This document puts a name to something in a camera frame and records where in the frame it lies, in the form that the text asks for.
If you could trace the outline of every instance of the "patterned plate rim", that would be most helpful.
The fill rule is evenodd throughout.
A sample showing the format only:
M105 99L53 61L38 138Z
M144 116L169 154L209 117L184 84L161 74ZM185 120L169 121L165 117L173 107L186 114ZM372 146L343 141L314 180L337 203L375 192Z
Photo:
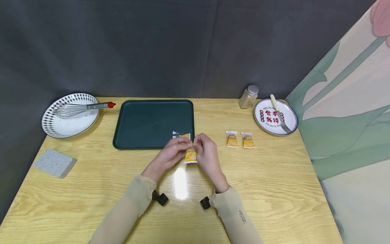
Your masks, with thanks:
M296 129L298 129L298 117L296 116L294 110L290 107L290 105L288 105L287 103L285 103L284 101L280 101L280 100L277 100L277 102L280 102L280 103L283 103L285 105L287 105L287 107L292 111L294 117L295 117L295 121L296 121L296 124L295 124L295 127L293 130L291 130L290 133L286 133L286 134L278 134L278 133L273 133L273 132L270 132L269 130L265 129L256 119L256 115L255 115L255 112L256 112L256 107L259 103L261 103L262 101L267 101L267 100L271 100L271 99L263 99L261 101L259 101L254 107L253 107L253 118L254 120L256 121L256 124L262 128L263 130L265 130L266 132L272 134L272 135L278 135L278 136L287 136L287 135L291 135L294 131L296 131Z
M88 93L72 93L72 94L68 94L68 95L66 95L66 96L63 96L63 97L57 99L57 100L54 101L52 104L50 104L50 106L45 110L45 112L43 113L43 116L42 116L41 126L42 126L42 129L43 129L43 131L45 132L46 135L48 135L48 136L50 136L50 137L52 137L52 138L57 138L57 139L72 138L72 137L75 137L75 136L77 136L77 135L80 135L80 134L84 133L84 132L87 131L89 128L91 128L92 125L95 124L96 120L98 119L98 117L99 117L99 115L100 115L100 109L97 111L96 118L95 118L94 121L91 123L91 125L88 126L85 130L83 130L83 131L81 131L81 132L79 132L79 133L77 133L77 134L75 134L75 135L71 135L71 136L67 136L67 137L55 137L55 136L53 136L53 135L49 135L49 133L48 133L48 132L46 131L46 129L43 127L43 121L44 121L45 115L48 113L48 110L49 110L54 104L58 103L58 101L60 101L61 99L64 99L65 97L68 97L68 96L71 96L71 95L76 95L76 94L89 95L89 96L93 97L93 98L97 101L97 103L99 102L98 99L97 99L95 96L93 96L93 95L91 95L91 94L88 94Z

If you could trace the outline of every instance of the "gray coaster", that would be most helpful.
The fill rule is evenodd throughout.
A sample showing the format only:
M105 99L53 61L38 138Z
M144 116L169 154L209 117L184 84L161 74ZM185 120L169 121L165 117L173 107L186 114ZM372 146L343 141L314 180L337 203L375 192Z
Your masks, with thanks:
M47 149L35 162L34 166L51 175L64 178L76 162L77 159L59 153L53 149Z

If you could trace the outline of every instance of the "silver jar lid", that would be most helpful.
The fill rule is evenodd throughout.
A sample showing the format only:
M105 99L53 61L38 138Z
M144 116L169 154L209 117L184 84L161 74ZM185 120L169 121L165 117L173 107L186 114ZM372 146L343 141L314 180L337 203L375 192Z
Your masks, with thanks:
M259 88L255 85L250 85L246 89L249 95L257 95L259 93Z

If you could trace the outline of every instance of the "small packaged snack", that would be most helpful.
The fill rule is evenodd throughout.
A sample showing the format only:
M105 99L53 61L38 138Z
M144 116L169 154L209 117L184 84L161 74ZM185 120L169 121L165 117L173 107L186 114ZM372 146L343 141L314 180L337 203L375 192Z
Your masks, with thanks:
M191 133L179 134L179 133L174 131L172 134L174 135L173 136L174 138L176 138L176 137L186 137L186 138L191 140ZM197 153L195 151L195 148L193 148L193 147L188 148L186 150L186 156L184 158L184 163L185 164L197 163L198 161L196 161L196 155L197 155Z
M243 148L252 149L255 148L255 143L253 141L252 133L241 132L243 138Z
M232 130L226 131L226 147L238 148L237 131L232 131Z

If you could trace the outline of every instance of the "white plate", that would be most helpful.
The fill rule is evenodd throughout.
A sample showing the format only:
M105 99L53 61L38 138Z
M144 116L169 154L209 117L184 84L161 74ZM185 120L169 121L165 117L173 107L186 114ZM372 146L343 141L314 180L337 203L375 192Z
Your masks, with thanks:
M53 107L59 103L92 104L98 100L86 93L74 93L58 99L46 110L42 117L42 128L45 133L54 138L68 138L78 135L91 127L99 115L99 109L93 109L71 117L60 119L53 114Z
M280 120L272 106L271 99L264 99L258 102L253 109L253 116L257 124L265 131L274 135L289 135L298 127L298 119L289 105L276 100L279 106L280 115L284 119L287 127L291 130L287 133L280 125Z

